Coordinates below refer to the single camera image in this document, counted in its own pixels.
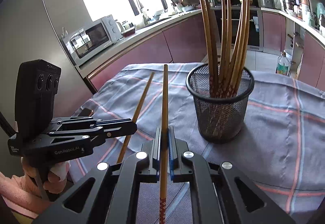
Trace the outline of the hand in pink sleeve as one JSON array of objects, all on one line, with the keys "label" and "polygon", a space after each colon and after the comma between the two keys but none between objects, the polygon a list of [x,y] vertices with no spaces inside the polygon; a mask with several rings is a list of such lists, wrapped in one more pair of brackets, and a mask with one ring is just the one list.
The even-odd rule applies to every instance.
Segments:
[{"label": "hand in pink sleeve", "polygon": [[28,159],[21,163],[24,176],[1,174],[1,223],[32,223],[52,204],[42,195],[59,195],[66,187],[69,161],[52,166],[44,180]]}]

